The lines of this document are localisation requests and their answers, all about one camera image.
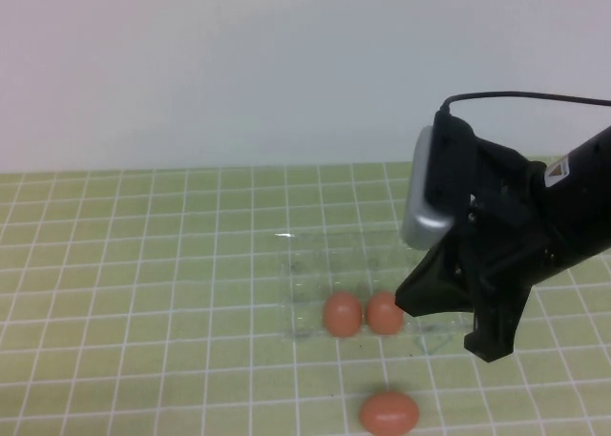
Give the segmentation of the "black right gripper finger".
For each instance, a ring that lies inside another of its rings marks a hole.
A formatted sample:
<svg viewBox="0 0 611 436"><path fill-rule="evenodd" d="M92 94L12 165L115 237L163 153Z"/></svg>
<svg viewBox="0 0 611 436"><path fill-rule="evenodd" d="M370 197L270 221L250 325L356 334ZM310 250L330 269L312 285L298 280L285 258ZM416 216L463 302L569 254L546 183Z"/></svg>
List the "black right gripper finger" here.
<svg viewBox="0 0 611 436"><path fill-rule="evenodd" d="M395 305L412 317L440 313L473 313L457 248L440 243L426 253L396 289Z"/></svg>
<svg viewBox="0 0 611 436"><path fill-rule="evenodd" d="M483 282L470 282L468 288L474 325L464 338L465 349L484 362L511 355L531 287L487 287Z"/></svg>

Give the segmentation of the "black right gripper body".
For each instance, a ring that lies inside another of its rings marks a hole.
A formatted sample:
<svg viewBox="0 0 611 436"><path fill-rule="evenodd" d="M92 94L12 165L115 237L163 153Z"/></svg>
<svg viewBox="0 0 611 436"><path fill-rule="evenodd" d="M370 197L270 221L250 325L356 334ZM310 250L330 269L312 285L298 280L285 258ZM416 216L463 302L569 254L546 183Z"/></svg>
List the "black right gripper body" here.
<svg viewBox="0 0 611 436"><path fill-rule="evenodd" d="M463 307L523 307L531 287L571 263L544 213L545 164L478 139L467 210L447 236L453 285Z"/></svg>

